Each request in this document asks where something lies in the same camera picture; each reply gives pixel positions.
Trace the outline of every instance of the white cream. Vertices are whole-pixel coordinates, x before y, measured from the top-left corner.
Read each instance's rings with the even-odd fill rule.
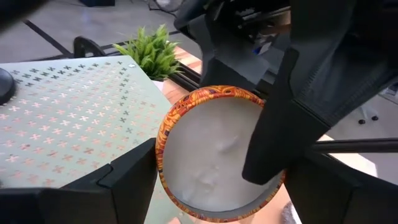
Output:
[[[269,185],[245,181],[242,169],[261,107],[239,98],[219,98],[194,107],[171,130],[164,176],[183,203],[210,212],[243,207]]]

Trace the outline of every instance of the green plant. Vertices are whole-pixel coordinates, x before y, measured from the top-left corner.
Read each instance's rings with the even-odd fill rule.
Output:
[[[140,27],[136,39],[127,41],[126,48],[113,46],[123,55],[130,55],[151,80],[163,80],[173,73],[180,73],[180,65],[175,59],[176,42],[169,42],[169,33],[165,25],[161,25],[152,35],[145,34]]]

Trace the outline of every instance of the table surface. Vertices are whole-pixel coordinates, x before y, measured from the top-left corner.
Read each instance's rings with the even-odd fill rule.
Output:
[[[18,82],[0,106],[3,187],[61,187],[156,137],[170,108],[129,56],[0,64]],[[192,223],[159,178],[146,223]]]

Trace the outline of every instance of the decorative tin rim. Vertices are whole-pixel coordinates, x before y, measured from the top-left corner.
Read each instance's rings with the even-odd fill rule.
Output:
[[[192,108],[195,106],[205,103],[209,100],[212,99],[217,99],[217,98],[222,98],[222,97],[235,97],[235,98],[243,98],[250,100],[261,107],[264,106],[264,102],[262,99],[260,99],[258,96],[248,92],[247,90],[243,90],[241,88],[235,87],[235,86],[226,86],[226,85],[220,85],[220,86],[206,86],[203,88],[199,88],[183,98],[179,99],[173,107],[167,112],[165,118],[163,119],[162,124],[160,125],[159,132],[156,137],[156,145],[155,145],[155,154],[156,154],[156,164],[157,164],[157,169],[159,171],[159,177],[160,181],[163,185],[164,190],[166,191],[166,194],[169,196],[171,201],[182,211],[185,213],[195,217],[199,218],[204,221],[208,222],[215,222],[215,223],[226,223],[226,222],[234,222],[237,220],[241,220],[243,218],[247,218],[256,212],[258,212],[261,208],[266,206],[272,198],[275,196],[275,194],[278,192],[280,189],[280,186],[284,183],[285,180],[285,171],[282,171],[282,175],[279,179],[279,183],[277,187],[274,189],[274,191],[268,196],[264,202],[262,202],[258,207],[252,209],[250,212],[240,215],[237,217],[232,217],[232,218],[211,218],[211,217],[206,217],[203,214],[198,214],[197,212],[194,212],[187,208],[183,203],[181,203],[170,191],[169,187],[167,186],[166,180],[164,178],[164,173],[163,173],[163,152],[165,149],[167,137],[171,131],[171,129],[174,127],[174,125],[178,122],[178,120],[188,111],[190,111]]]

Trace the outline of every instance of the gray floor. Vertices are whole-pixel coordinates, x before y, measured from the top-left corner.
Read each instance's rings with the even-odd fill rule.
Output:
[[[360,125],[358,120],[363,116],[360,110],[355,110],[333,127],[328,135],[333,139],[398,138],[398,105],[380,96],[372,98],[367,105],[377,113],[379,120],[369,119]],[[379,178],[398,184],[398,153],[361,155],[376,165]]]
[[[41,28],[57,42],[73,50],[73,39],[79,35],[108,45],[134,37],[138,27],[149,32],[161,24],[175,30],[174,17],[161,11],[149,11],[142,0],[116,0],[115,7],[84,7],[78,0],[52,0],[28,20]],[[200,57],[200,49],[184,35],[170,36],[191,54]],[[0,35],[0,63],[19,62],[61,54],[24,23],[15,24]]]

